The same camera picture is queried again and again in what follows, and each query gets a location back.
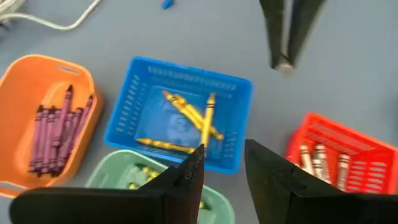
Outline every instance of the basket handle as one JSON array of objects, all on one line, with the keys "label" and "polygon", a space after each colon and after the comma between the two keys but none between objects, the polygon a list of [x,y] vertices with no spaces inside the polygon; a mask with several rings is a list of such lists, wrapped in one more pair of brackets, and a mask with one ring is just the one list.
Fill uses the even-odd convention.
[{"label": "basket handle", "polygon": [[7,181],[0,181],[0,196],[8,197],[8,198],[15,198],[20,193],[22,193],[25,188],[7,182]]}]

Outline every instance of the orange basket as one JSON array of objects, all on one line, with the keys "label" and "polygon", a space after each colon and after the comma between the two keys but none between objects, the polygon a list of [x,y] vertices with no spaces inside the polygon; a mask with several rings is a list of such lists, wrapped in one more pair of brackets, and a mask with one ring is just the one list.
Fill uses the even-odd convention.
[{"label": "orange basket", "polygon": [[[28,173],[35,111],[40,104],[61,107],[65,90],[73,85],[71,110],[94,100],[63,172],[56,178]],[[93,78],[82,66],[43,55],[16,60],[0,80],[0,195],[13,198],[24,190],[60,185],[77,172],[103,107]]]},{"label": "orange basket", "polygon": [[338,156],[351,156],[346,181],[347,192],[394,194],[398,174],[397,148],[347,128],[335,121],[309,113],[294,133],[286,159],[302,164],[299,147],[306,144],[312,155],[316,143],[326,148],[331,184],[336,186]]}]

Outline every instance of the table surface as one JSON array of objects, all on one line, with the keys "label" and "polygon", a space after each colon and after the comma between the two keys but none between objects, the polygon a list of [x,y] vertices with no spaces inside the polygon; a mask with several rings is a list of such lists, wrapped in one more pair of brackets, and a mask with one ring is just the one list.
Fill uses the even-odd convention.
[{"label": "table surface", "polygon": [[[35,0],[27,2],[26,11],[69,24],[89,3]],[[23,55],[50,55],[86,67],[103,92],[102,117],[68,186],[84,186],[97,162],[116,150],[104,145],[103,135],[135,55],[252,81],[246,137],[279,154],[309,111],[398,145],[398,1],[328,1],[292,78],[269,68],[258,0],[176,0],[166,11],[160,5],[156,0],[103,1],[76,30],[60,32],[18,21],[0,40],[0,73]],[[206,171],[205,184],[228,198],[236,223],[258,223],[244,161],[235,175]],[[10,201],[0,198],[0,223],[9,223]]]}]

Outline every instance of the green basket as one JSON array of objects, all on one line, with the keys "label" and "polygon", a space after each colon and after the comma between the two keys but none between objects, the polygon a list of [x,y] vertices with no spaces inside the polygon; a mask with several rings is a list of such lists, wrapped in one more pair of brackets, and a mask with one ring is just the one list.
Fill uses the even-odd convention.
[{"label": "green basket", "polygon": [[[130,182],[144,179],[132,175],[135,164],[143,164],[163,172],[167,166],[131,150],[118,150],[105,156],[97,165],[86,187],[101,189],[126,189]],[[198,224],[235,224],[235,213],[229,201],[217,191],[203,186],[201,198],[211,211],[199,210]]]}]

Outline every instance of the blue object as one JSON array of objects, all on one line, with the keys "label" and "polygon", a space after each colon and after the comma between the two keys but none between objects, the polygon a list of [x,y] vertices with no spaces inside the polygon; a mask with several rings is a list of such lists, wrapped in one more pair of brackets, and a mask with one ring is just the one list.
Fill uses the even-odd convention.
[{"label": "blue object", "polygon": [[168,8],[170,8],[173,4],[174,4],[174,0],[165,0],[165,1],[163,2],[162,7],[163,7],[163,9],[168,9]]},{"label": "blue object", "polygon": [[119,98],[105,133],[105,143],[121,149],[182,162],[186,155],[143,145],[149,138],[198,147],[200,132],[163,96],[179,94],[204,114],[210,93],[216,93],[213,126],[224,140],[210,138],[205,168],[225,174],[239,169],[252,84],[243,78],[162,62],[144,57],[131,60]]}]

